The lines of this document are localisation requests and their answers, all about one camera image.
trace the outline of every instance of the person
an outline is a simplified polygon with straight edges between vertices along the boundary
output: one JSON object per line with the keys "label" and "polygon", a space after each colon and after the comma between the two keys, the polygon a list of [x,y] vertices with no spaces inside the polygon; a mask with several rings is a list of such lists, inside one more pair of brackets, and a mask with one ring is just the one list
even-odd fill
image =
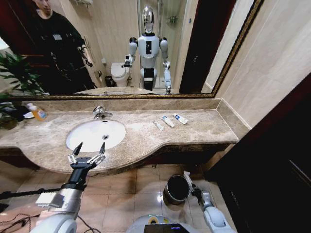
{"label": "person", "polygon": [[92,67],[93,62],[84,39],[64,16],[53,11],[49,0],[33,2],[37,6],[39,47],[52,57],[61,74],[61,83],[53,85],[60,88],[58,93],[72,94],[96,88],[85,65]]}

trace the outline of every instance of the shower door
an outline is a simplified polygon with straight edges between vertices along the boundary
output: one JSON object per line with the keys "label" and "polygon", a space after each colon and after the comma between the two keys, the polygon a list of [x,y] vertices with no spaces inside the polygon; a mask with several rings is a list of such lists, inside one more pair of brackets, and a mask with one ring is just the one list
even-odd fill
{"label": "shower door", "polygon": [[[143,8],[152,7],[155,15],[154,33],[161,39],[167,38],[169,43],[168,61],[171,63],[172,85],[176,73],[176,66],[180,50],[181,32],[183,27],[187,0],[138,0],[138,26],[139,34],[144,32],[141,18]],[[164,67],[162,54],[158,55],[155,68],[158,70],[154,81],[153,92],[165,93]]]}

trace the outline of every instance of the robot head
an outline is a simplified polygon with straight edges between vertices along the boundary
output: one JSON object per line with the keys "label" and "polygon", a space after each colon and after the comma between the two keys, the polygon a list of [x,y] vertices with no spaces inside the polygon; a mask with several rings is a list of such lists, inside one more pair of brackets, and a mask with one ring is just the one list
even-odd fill
{"label": "robot head", "polygon": [[145,32],[151,33],[154,27],[154,13],[150,6],[145,6],[142,11],[142,20],[144,21]]}

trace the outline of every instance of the soap dispenser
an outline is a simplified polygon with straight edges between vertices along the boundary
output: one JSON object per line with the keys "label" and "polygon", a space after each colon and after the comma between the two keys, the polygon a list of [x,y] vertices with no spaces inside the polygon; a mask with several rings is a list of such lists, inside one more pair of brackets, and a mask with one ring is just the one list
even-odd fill
{"label": "soap dispenser", "polygon": [[47,113],[43,111],[41,108],[33,105],[33,103],[28,103],[27,107],[30,111],[32,111],[34,117],[37,120],[44,121],[47,118]]}

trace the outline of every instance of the name badge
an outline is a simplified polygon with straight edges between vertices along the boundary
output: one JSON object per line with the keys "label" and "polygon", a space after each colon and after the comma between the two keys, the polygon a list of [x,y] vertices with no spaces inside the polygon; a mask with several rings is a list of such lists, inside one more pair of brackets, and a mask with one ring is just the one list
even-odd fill
{"label": "name badge", "polygon": [[53,37],[54,37],[54,40],[62,40],[63,39],[60,34],[54,34]]}

